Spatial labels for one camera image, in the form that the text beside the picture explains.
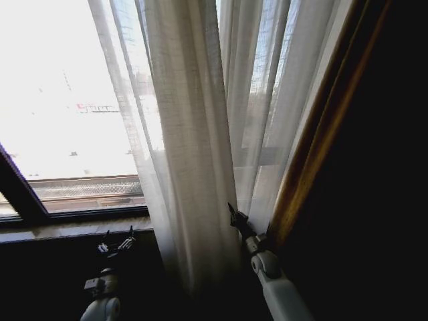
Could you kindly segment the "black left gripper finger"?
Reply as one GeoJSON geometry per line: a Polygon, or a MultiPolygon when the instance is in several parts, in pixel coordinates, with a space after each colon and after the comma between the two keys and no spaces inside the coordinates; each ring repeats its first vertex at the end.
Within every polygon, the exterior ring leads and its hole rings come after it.
{"type": "Polygon", "coordinates": [[[97,249],[100,253],[108,253],[108,251],[109,251],[109,247],[106,243],[106,240],[107,240],[109,234],[110,234],[110,231],[107,230],[107,232],[105,232],[105,234],[101,238],[101,241],[97,245],[97,249]]]}
{"type": "Polygon", "coordinates": [[[130,226],[130,229],[128,230],[127,238],[117,247],[118,251],[128,251],[133,246],[134,242],[136,241],[134,237],[134,230],[133,226],[130,226]]]}

